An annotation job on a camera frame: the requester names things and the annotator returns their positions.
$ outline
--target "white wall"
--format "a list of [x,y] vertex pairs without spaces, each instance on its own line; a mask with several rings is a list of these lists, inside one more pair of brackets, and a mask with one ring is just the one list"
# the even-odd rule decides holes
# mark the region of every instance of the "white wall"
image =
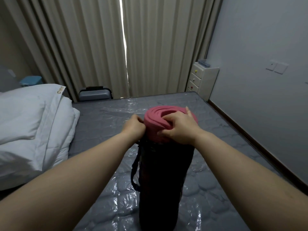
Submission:
[[31,70],[25,58],[1,17],[0,32],[0,65],[12,69],[18,80],[31,75]]
[[[210,100],[308,184],[308,0],[224,0]],[[289,64],[281,75],[271,59]]]

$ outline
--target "person's left hand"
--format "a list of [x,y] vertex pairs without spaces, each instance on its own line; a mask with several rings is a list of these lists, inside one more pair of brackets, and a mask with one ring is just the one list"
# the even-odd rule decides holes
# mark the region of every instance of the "person's left hand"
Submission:
[[129,134],[135,142],[140,140],[145,132],[145,125],[141,117],[133,114],[133,116],[127,120],[122,129],[122,133]]

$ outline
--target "mattress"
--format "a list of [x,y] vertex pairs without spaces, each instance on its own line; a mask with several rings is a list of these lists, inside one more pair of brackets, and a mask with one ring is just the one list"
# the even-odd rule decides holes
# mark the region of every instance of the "mattress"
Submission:
[[[123,123],[132,114],[136,113],[143,118],[149,108],[157,105],[188,106],[197,116],[202,129],[212,132],[280,175],[195,92],[73,104],[73,107],[80,111],[80,118],[69,150],[69,158],[118,134]],[[139,193],[133,189],[130,180],[137,151],[138,147],[134,144],[126,152],[106,188],[75,230],[140,230]],[[164,209],[164,204],[153,206]],[[249,230],[197,150],[187,172],[175,230]]]

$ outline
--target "blue stool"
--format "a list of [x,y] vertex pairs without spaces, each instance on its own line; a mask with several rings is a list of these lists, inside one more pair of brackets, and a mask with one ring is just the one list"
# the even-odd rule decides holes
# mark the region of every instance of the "blue stool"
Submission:
[[34,85],[39,85],[43,84],[42,77],[41,76],[27,76],[24,77],[19,84],[22,87],[28,87],[28,86],[34,86]]

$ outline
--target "white bedding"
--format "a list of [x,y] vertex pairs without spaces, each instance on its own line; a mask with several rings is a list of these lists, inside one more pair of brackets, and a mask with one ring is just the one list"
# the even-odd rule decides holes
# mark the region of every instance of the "white bedding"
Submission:
[[43,84],[0,94],[0,190],[27,183],[67,159],[62,148],[77,121],[64,89]]

